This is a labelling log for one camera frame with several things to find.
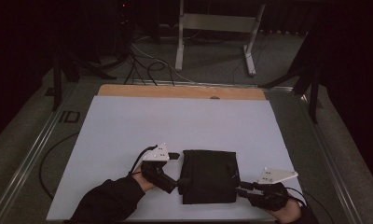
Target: folded black fabric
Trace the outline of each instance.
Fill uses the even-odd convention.
[[[184,150],[179,184],[183,204],[236,202],[240,185],[236,152]]]

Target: gray carpet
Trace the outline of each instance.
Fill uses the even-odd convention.
[[[286,73],[303,41],[303,38],[297,35],[259,35],[253,48],[257,75],[252,78],[246,75],[246,66],[242,59],[241,46],[247,39],[247,36],[240,35],[225,43],[204,45],[196,45],[186,39],[188,46],[185,50],[184,68],[179,75],[172,71],[173,80],[177,81],[177,84],[187,82],[188,79],[194,81],[193,85],[215,83],[237,87],[263,84]],[[144,53],[158,57],[174,66],[176,38],[162,38],[160,45],[153,43],[149,38],[144,38],[137,41],[135,46],[138,49],[135,47],[131,49],[136,55]],[[147,58],[137,59],[145,66],[157,62]],[[111,60],[111,58],[103,58],[104,62],[111,62]],[[108,71],[108,74],[118,77],[113,83],[123,83],[130,68],[131,60],[117,69]],[[160,65],[153,65],[152,68],[160,68]],[[138,71],[146,84],[152,84],[146,69],[138,65]],[[172,84],[167,68],[152,71],[151,76],[156,81],[166,81],[161,83]],[[282,86],[293,86],[295,81],[295,79],[289,80]],[[31,173],[25,177],[21,191],[17,192],[14,203],[5,212],[3,223],[47,222],[45,217],[50,207],[50,198],[39,185],[39,162],[50,147],[80,129],[91,98],[100,85],[107,82],[84,73],[62,108],[62,111],[80,112],[79,122],[56,123]],[[144,84],[137,74],[134,74],[134,82]],[[42,89],[29,100],[0,136],[0,198],[47,119],[52,115],[50,112],[52,98],[44,96],[47,87],[50,86],[51,73],[48,73],[44,78]],[[286,91],[267,91],[266,95],[275,111],[293,164],[300,173],[299,180],[302,188],[323,204],[335,223],[353,223],[349,220],[349,214],[345,212],[341,197],[338,196],[338,189],[334,184],[337,181],[331,179],[329,168],[326,166],[327,158],[323,153],[323,142],[321,142],[324,140],[324,145],[338,168],[341,181],[347,186],[347,193],[357,208],[361,218],[360,223],[373,223],[373,178],[347,129],[328,100],[325,88],[320,89],[318,125],[312,124],[306,117],[306,105],[299,100],[299,97]],[[59,184],[75,140],[76,137],[73,137],[64,141],[45,160],[43,177],[50,191],[55,191]],[[324,209],[315,200],[306,197],[320,223],[330,223]]]

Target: wooden edge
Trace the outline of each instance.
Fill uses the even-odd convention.
[[[173,86],[132,86],[104,84],[99,89],[99,96],[133,96],[198,98],[228,100],[266,100],[260,89],[214,88],[214,87],[173,87]]]

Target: table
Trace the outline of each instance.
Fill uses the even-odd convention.
[[[184,0],[180,0],[180,21],[178,32],[178,47],[175,59],[175,69],[181,71],[183,69],[184,60],[184,29],[199,29],[213,31],[228,31],[251,33],[250,42],[244,46],[244,58],[247,63],[248,74],[253,76],[256,74],[254,67],[251,49],[253,48],[256,34],[261,22],[262,14],[265,5],[261,4],[254,18],[234,17],[234,16],[219,16],[219,15],[203,15],[190,14],[184,12]]]
[[[261,90],[103,85],[92,101],[47,219],[68,219],[89,189],[126,175],[137,155],[159,141],[181,154],[183,149],[236,151],[243,181],[256,181],[266,165],[293,170]],[[164,172],[177,179],[181,161],[182,157],[169,161]],[[296,178],[284,184],[300,190]],[[149,191],[128,220],[272,219],[245,199],[185,205],[176,191],[170,195],[160,189]]]

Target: white metal stand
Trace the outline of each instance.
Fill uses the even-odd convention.
[[[248,74],[250,76],[254,76],[256,74],[256,69],[254,67],[251,49],[253,47],[254,41],[256,40],[256,34],[259,28],[259,23],[261,22],[264,9],[265,5],[260,5],[255,18],[189,14],[184,13],[184,0],[180,0],[178,48],[175,58],[176,71],[183,70],[184,29],[200,29],[251,33],[250,42],[248,43],[248,45],[244,46],[244,57],[248,67]]]

